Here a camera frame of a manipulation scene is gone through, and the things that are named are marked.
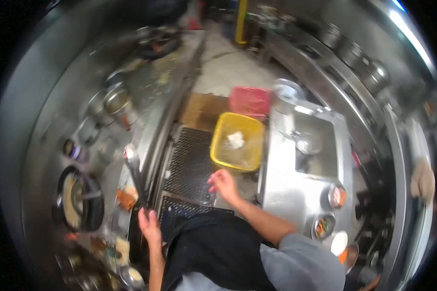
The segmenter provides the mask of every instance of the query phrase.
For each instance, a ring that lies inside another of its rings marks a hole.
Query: black rubber floor mat
[[[163,196],[159,214],[160,230],[162,231],[163,241],[170,241],[170,235],[173,233],[173,230],[184,219],[191,218],[196,214],[207,213],[211,210],[234,213],[233,210],[198,205],[169,196]]]
[[[209,151],[212,134],[197,129],[182,128],[175,145],[164,189],[189,199],[212,205],[207,179],[213,171]]]

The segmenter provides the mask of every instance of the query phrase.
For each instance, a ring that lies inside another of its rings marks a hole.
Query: hand
[[[241,199],[235,179],[227,170],[218,170],[210,176],[207,182],[212,184],[209,192],[217,191],[231,206],[234,206]]]
[[[146,238],[149,247],[162,247],[162,233],[160,232],[159,222],[155,211],[149,211],[146,215],[146,210],[142,207],[137,213],[139,228]]]

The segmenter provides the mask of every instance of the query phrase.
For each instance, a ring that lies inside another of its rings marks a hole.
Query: stainless steel wall
[[[32,213],[23,210],[27,199],[23,195],[25,155],[50,92],[75,57],[102,32],[106,25],[103,15],[112,4],[109,0],[65,1],[49,12],[19,47],[20,54],[10,64],[12,69],[4,80],[0,98],[0,204],[12,240],[29,272],[36,281],[40,280],[39,284],[48,283],[54,289],[57,289],[54,280],[60,276],[52,264],[45,264],[52,258],[47,252],[51,233],[43,227],[48,226],[50,208],[34,220],[41,222],[34,229],[40,228],[39,245],[46,248],[29,248],[29,240],[36,232],[26,229],[24,223],[26,215]],[[44,196],[39,197],[41,194],[30,193],[36,206],[45,202]]]
[[[410,40],[389,18],[389,8],[396,7],[392,1],[282,1],[280,5],[296,18],[335,24],[367,56],[382,61],[390,71],[391,86],[379,99],[394,99],[402,107],[420,98],[417,92],[433,79]]]

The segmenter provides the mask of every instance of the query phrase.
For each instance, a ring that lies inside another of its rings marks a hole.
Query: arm
[[[241,213],[251,226],[266,240],[278,246],[281,239],[289,233],[297,232],[291,223],[275,217],[239,196],[232,175],[226,170],[218,170],[211,175],[209,191],[218,191],[220,195]]]
[[[371,291],[373,288],[377,287],[377,284],[379,283],[380,275],[376,276],[372,282],[367,284],[366,287],[362,288],[361,291]]]
[[[139,228],[149,244],[149,290],[160,291],[162,287],[163,269],[165,260],[162,253],[162,235],[157,221],[156,212],[151,210],[146,216],[144,208],[138,212]]]

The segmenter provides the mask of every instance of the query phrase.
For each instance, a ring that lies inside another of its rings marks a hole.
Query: metal container
[[[63,153],[73,160],[87,162],[89,160],[89,149],[77,145],[73,140],[67,139],[63,144]]]
[[[347,193],[342,185],[333,183],[327,194],[328,203],[333,209],[339,209],[346,201]]]
[[[126,130],[129,130],[138,119],[133,108],[131,96],[123,84],[111,87],[104,100],[105,110],[111,114]]]
[[[338,27],[332,23],[328,24],[319,32],[319,40],[331,49],[338,47],[342,36]]]
[[[337,55],[340,60],[353,68],[361,60],[362,51],[359,44],[346,39],[346,41],[341,45],[340,49],[338,50]]]
[[[102,290],[104,281],[97,272],[83,271],[77,276],[80,288],[83,291]]]
[[[348,274],[351,271],[351,269],[353,269],[358,259],[359,246],[357,245],[357,243],[352,243],[349,246],[347,246],[346,249],[348,253],[346,255],[346,259],[343,265],[345,267],[346,274]]]
[[[322,218],[325,218],[327,221],[327,231],[322,236],[317,237],[315,234],[315,230],[317,229],[317,224],[319,224],[319,220],[321,220]],[[335,216],[332,213],[325,213],[319,215],[315,218],[314,223],[312,224],[311,237],[313,239],[323,241],[327,237],[331,236],[332,232],[334,231],[334,228],[335,228]]]
[[[299,100],[306,100],[306,92],[300,85],[286,79],[277,79],[274,86],[274,93],[281,100],[296,105]]]
[[[92,118],[85,118],[78,128],[78,139],[80,143],[91,146],[99,137],[101,130]]]
[[[75,270],[82,264],[81,257],[78,254],[57,254],[55,255],[58,266],[64,274],[74,274]]]
[[[130,265],[125,265],[120,268],[120,277],[129,288],[134,290],[144,289],[144,279],[138,270],[131,267]]]
[[[116,87],[120,84],[125,83],[125,73],[123,70],[116,70],[113,73],[111,73],[106,81],[107,87]]]
[[[113,117],[108,114],[103,106],[104,91],[99,91],[89,101],[87,114],[92,116],[95,121],[103,126],[111,125]]]
[[[372,61],[367,70],[368,74],[361,81],[375,97],[390,82],[390,72],[379,60]]]

